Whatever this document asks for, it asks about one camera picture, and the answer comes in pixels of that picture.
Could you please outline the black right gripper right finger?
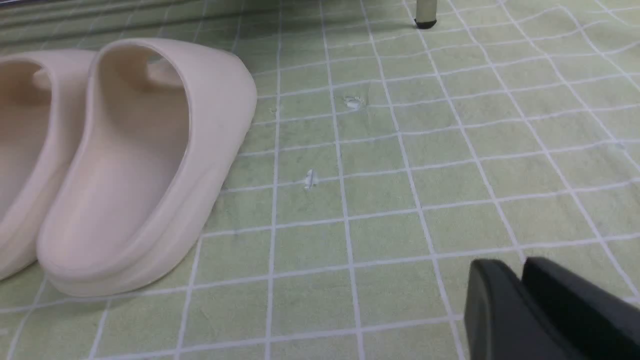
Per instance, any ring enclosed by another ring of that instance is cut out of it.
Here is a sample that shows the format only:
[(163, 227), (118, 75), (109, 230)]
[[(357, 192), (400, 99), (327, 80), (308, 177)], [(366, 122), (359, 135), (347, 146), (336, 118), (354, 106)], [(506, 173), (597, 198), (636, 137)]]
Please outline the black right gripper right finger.
[(639, 308), (545, 257), (528, 257), (521, 282), (588, 360), (640, 358)]

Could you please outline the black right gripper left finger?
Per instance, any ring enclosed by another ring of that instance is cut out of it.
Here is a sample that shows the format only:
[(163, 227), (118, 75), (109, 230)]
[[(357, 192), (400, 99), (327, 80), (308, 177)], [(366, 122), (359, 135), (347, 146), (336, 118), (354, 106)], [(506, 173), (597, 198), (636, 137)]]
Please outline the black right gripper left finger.
[(463, 319), (471, 360), (576, 358), (575, 347), (502, 260), (471, 262)]

